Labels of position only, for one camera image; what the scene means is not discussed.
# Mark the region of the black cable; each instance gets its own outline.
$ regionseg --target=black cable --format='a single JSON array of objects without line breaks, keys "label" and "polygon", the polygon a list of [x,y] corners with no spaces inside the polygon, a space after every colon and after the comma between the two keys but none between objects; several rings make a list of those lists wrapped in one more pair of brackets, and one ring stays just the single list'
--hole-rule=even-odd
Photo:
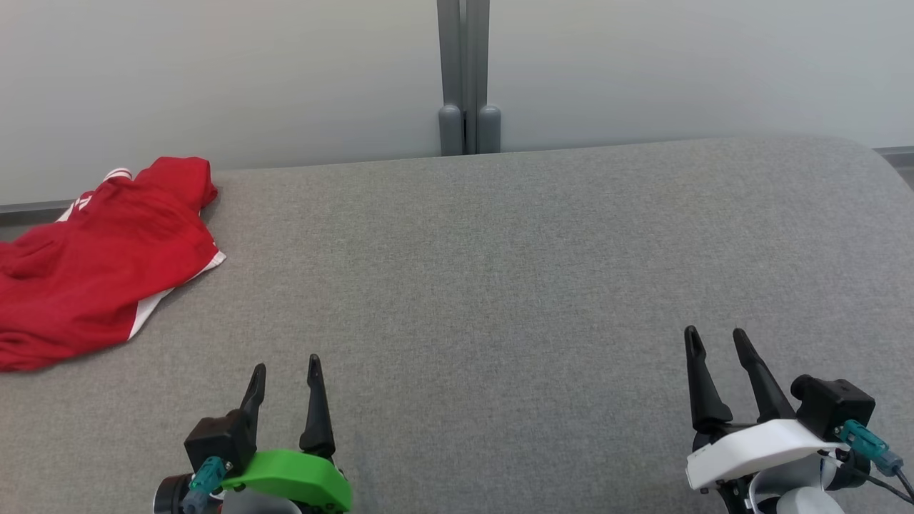
[{"label": "black cable", "polygon": [[[838,460],[838,459],[832,457],[831,455],[828,455],[828,453],[825,452],[824,450],[819,451],[819,454],[820,454],[820,455],[824,455],[824,456],[826,456],[826,457],[832,459],[832,460],[834,461],[834,463],[835,463],[839,468],[843,469],[844,471],[846,471],[846,472],[848,472],[848,473],[850,473],[850,474],[852,474],[852,475],[856,475],[856,476],[858,476],[858,477],[862,477],[862,478],[863,478],[864,480],[866,480],[867,482],[870,482],[871,484],[876,484],[877,486],[880,486],[880,487],[884,488],[886,491],[888,491],[888,492],[892,493],[893,495],[895,495],[895,496],[897,496],[897,497],[903,499],[904,501],[908,502],[909,504],[914,505],[914,496],[912,496],[912,497],[909,498],[907,495],[905,495],[905,493],[903,493],[903,492],[901,492],[901,491],[895,489],[894,487],[892,487],[892,486],[890,486],[889,484],[883,482],[882,480],[879,480],[878,478],[873,478],[873,477],[871,477],[868,473],[864,473],[863,471],[860,471],[859,469],[856,469],[856,468],[854,468],[853,466],[848,466],[847,464],[845,464],[845,463],[841,462],[840,460]],[[908,480],[908,479],[905,478],[904,480],[902,480],[902,483],[906,482],[907,480]]]},{"label": "black cable", "polygon": [[898,475],[898,480],[901,480],[901,485],[905,487],[905,490],[908,491],[908,494],[914,498],[914,487],[911,487],[911,483],[908,482],[908,478],[905,477],[905,474],[901,472],[900,467],[895,468],[895,474]]}]

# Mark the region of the white stripe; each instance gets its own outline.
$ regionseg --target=white stripe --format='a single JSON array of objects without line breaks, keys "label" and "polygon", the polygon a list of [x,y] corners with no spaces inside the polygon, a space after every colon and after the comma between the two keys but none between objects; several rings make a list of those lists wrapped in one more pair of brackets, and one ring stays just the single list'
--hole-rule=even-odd
[{"label": "white stripe", "polygon": [[91,199],[92,199],[92,197],[86,197],[86,198],[83,198],[82,200],[76,200],[76,210],[82,210],[82,208],[89,205],[89,200],[91,200]]},{"label": "white stripe", "polygon": [[[225,261],[225,260],[226,260],[226,254],[216,250],[216,255],[213,256],[213,258],[209,261],[209,263],[206,266],[203,267],[202,270],[200,270],[199,272],[197,272],[197,274],[192,276],[190,278],[190,280],[194,280],[195,278],[197,278],[198,275],[200,275],[202,272],[204,272],[206,270],[211,270],[211,269],[215,268],[216,266],[219,266],[220,264],[222,264],[222,261]],[[148,298],[144,298],[136,303],[136,317],[133,319],[133,326],[130,328],[130,336],[127,337],[128,340],[130,338],[132,338],[133,336],[135,336],[136,333],[140,331],[140,328],[143,327],[143,323],[145,323],[146,320],[149,319],[149,316],[155,310],[155,306],[159,305],[159,302],[162,301],[162,298],[165,298],[169,293],[171,293],[174,290],[175,290],[175,288],[173,287],[173,288],[163,291],[161,293],[153,294],[152,296],[150,296]]]},{"label": "white stripe", "polygon": [[108,172],[108,175],[105,176],[105,180],[108,180],[111,177],[127,177],[133,180],[133,175],[131,175],[130,170],[125,167],[118,167]]},{"label": "white stripe", "polygon": [[66,211],[64,211],[63,214],[60,215],[60,218],[58,218],[58,221],[69,220],[69,215],[73,213],[74,207],[76,207],[76,202],[69,204],[69,208]]}]

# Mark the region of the gray fabric surface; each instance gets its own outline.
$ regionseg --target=gray fabric surface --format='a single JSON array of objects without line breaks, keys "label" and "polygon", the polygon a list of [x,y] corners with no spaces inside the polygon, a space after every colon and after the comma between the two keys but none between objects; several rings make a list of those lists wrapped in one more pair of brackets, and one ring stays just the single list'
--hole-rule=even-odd
[{"label": "gray fabric surface", "polygon": [[[355,512],[725,512],[686,484],[683,329],[738,421],[746,328],[786,389],[877,398],[914,461],[914,195],[826,138],[725,139],[215,175],[228,259],[119,348],[0,376],[0,510],[148,511],[196,421],[265,362],[295,448],[324,363]],[[874,487],[850,512],[901,511]]]}]

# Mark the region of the gray metal post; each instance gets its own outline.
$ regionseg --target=gray metal post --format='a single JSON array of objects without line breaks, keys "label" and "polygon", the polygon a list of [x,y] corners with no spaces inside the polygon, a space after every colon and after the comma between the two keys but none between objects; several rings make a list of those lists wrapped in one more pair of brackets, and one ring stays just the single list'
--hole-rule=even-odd
[{"label": "gray metal post", "polygon": [[488,105],[489,0],[466,1],[466,61],[464,106],[468,154],[492,154],[501,150],[501,111]]},{"label": "gray metal post", "polygon": [[460,0],[438,0],[438,39],[441,45],[441,88],[444,93],[444,105],[438,110],[441,155],[462,155],[464,134]]}]

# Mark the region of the white wall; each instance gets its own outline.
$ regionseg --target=white wall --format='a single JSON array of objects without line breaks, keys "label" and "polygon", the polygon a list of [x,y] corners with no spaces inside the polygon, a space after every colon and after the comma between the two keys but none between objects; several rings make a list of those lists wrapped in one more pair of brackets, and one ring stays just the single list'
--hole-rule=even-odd
[{"label": "white wall", "polygon": [[503,151],[733,134],[914,145],[908,0],[492,0]]},{"label": "white wall", "polygon": [[73,198],[117,166],[436,155],[426,0],[11,0],[0,5],[0,205]]}]

